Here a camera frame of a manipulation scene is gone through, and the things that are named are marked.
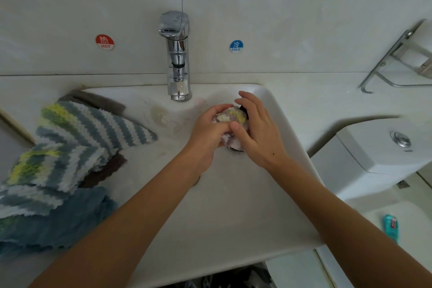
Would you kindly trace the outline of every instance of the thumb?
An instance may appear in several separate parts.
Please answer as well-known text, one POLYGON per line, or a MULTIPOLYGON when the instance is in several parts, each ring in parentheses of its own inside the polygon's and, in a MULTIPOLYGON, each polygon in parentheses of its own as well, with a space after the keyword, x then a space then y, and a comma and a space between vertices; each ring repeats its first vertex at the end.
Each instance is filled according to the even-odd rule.
POLYGON ((231 128, 232 132, 234 132, 235 136, 241 141, 243 148, 247 151, 247 149, 252 146, 253 140, 251 137, 249 137, 245 128, 237 122, 231 122, 229 127, 231 128))

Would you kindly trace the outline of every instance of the white sink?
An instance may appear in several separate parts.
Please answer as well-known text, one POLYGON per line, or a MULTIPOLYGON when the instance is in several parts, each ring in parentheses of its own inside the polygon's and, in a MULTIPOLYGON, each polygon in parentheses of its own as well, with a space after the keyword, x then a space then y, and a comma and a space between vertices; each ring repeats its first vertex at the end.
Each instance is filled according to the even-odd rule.
MULTIPOLYGON (((103 185, 120 204, 132 197, 186 144, 197 117, 214 104, 234 103, 238 91, 256 94, 277 123, 288 153, 318 175, 273 95, 255 84, 195 84, 186 103, 166 86, 95 88, 126 105, 124 116, 157 133, 153 144, 122 152, 128 162, 103 185)), ((158 233, 130 287, 158 287, 314 248, 318 233, 270 175, 244 152, 219 148, 205 172, 158 233)))

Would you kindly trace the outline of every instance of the faucet handle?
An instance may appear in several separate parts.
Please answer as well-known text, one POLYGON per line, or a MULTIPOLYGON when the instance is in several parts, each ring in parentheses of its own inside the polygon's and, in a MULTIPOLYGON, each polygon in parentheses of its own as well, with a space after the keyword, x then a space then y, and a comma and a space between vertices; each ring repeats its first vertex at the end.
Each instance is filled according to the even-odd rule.
POLYGON ((168 11, 160 17, 159 34, 169 40, 180 41, 189 36, 189 16, 180 11, 168 11))

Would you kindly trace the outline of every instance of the striped towel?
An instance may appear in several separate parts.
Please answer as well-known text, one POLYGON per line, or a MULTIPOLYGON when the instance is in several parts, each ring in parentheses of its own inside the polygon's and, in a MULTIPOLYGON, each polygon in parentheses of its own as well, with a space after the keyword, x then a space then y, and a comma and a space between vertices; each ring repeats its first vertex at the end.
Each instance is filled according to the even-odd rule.
POLYGON ((117 151, 157 140, 145 127, 70 101, 44 108, 36 134, 36 145, 0 187, 0 218, 48 215, 117 151))

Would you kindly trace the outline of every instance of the faucet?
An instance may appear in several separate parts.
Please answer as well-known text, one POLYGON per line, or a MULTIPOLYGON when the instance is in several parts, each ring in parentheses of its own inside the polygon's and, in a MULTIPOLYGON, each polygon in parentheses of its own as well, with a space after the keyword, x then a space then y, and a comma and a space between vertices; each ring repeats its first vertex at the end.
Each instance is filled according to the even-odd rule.
POLYGON ((159 34, 166 38, 168 52, 168 94, 172 100, 192 98, 189 78, 189 16, 180 11, 168 11, 160 17, 159 34))

